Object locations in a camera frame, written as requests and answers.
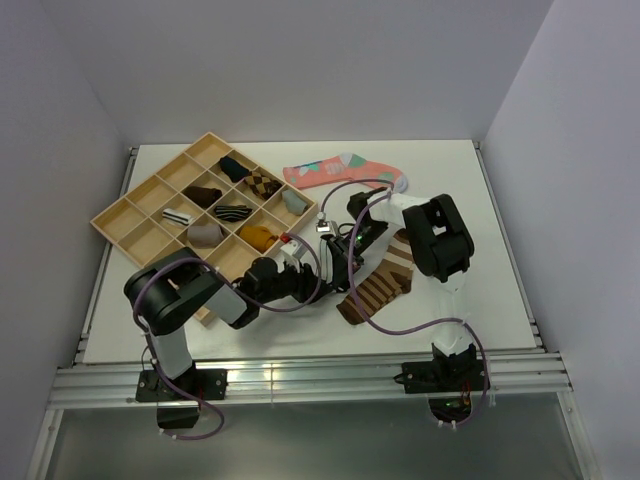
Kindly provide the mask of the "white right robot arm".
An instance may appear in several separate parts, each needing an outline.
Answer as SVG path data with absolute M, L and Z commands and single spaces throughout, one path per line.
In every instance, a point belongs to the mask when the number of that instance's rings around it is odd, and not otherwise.
M 402 295 L 411 292 L 414 271 L 438 283 L 455 301 L 464 284 L 475 245 L 460 212 L 448 194 L 430 199 L 411 197 L 380 188 L 350 197 L 347 211 L 355 224 L 333 254 L 334 284 L 346 289 L 337 305 L 347 323 L 366 324 L 393 337 L 407 337 L 426 330 L 432 332 L 433 378 L 443 389 L 462 383 L 471 364 L 486 364 L 486 354 L 465 314 L 427 320 L 411 327 L 383 326 L 374 316 Z M 392 235 L 374 270 L 355 281 L 360 256 L 391 226 Z

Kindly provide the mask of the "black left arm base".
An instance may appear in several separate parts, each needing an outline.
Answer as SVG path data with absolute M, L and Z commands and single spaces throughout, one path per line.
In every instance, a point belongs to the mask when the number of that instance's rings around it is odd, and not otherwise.
M 171 380 L 180 390 L 200 400 L 223 400 L 227 388 L 225 369 L 197 369 L 192 367 Z M 143 370 L 138 379 L 135 401 L 155 403 L 157 425 L 164 430 L 187 430 L 200 419 L 201 406 L 162 407 L 160 403 L 187 401 L 188 397 L 176 392 L 160 377 L 155 369 Z

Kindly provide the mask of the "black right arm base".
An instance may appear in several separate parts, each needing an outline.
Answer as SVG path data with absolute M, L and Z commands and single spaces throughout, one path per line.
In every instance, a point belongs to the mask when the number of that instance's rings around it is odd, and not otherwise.
M 429 409 L 438 422 L 454 427 L 472 416 L 474 393 L 486 398 L 491 386 L 488 367 L 473 344 L 461 353 L 446 355 L 437 347 L 432 353 L 429 361 L 402 363 L 393 381 L 408 395 L 445 394 L 430 398 Z

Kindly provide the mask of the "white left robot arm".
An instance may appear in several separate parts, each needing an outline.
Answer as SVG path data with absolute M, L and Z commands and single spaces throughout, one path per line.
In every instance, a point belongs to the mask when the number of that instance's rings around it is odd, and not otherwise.
M 138 271 L 124 286 L 134 322 L 162 371 L 159 388 L 172 399 L 187 397 L 195 386 L 184 325 L 200 308 L 241 329 L 262 309 L 268 310 L 270 302 L 292 297 L 304 306 L 330 292 L 309 264 L 280 268 L 269 257 L 254 260 L 243 276 L 230 282 L 189 247 Z

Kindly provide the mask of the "white black striped sock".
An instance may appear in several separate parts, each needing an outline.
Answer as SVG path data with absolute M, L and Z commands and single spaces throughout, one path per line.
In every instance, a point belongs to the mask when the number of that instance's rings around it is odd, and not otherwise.
M 319 258 L 321 263 L 321 278 L 326 284 L 330 284 L 333 279 L 333 254 L 327 239 L 320 239 Z

